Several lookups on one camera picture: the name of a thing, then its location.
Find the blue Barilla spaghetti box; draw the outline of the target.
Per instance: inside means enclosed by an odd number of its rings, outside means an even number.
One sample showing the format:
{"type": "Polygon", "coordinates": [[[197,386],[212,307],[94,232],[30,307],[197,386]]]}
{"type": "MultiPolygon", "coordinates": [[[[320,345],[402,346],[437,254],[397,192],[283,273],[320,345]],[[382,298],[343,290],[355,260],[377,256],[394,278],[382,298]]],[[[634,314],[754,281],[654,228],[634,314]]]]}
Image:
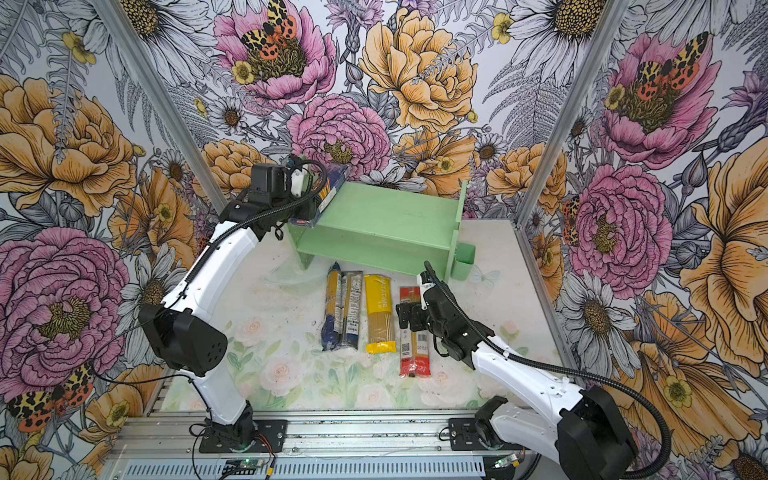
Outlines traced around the blue Barilla spaghetti box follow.
{"type": "MultiPolygon", "coordinates": [[[[290,223],[300,227],[314,227],[347,180],[348,170],[347,165],[329,165],[322,191],[300,206],[290,218],[290,223]]],[[[292,173],[291,195],[299,198],[308,194],[318,184],[318,180],[319,172],[314,167],[305,167],[300,172],[292,173]]]]}

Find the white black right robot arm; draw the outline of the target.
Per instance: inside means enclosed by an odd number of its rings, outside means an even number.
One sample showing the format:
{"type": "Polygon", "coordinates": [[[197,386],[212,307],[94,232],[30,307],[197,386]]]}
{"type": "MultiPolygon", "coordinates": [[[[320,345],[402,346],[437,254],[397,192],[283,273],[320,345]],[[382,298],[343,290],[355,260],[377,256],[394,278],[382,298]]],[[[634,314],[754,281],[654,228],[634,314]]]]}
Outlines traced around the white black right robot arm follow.
{"type": "Polygon", "coordinates": [[[521,400],[494,396],[470,429],[487,450],[525,447],[557,462],[570,479],[620,479],[638,449],[616,405],[599,387],[584,390],[567,376],[527,365],[485,324],[466,320],[442,281],[418,277],[419,298],[401,303],[408,326],[428,330],[449,358],[495,380],[521,400]]]}

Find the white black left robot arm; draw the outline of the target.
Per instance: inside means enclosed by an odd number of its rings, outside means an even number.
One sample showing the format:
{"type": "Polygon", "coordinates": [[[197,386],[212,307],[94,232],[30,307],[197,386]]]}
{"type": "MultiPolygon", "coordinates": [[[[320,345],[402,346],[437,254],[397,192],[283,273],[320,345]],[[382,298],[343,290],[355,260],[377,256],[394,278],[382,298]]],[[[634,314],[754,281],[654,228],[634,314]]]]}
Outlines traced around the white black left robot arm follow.
{"type": "Polygon", "coordinates": [[[249,186],[220,213],[212,238],[185,277],[160,304],[140,310],[139,325],[152,352],[200,396],[208,415],[203,442],[216,453],[269,445],[225,365],[228,338],[215,326],[215,307],[240,263],[266,234],[279,233],[303,213],[316,213],[327,181],[321,163],[295,155],[285,165],[254,166],[249,186]]]}

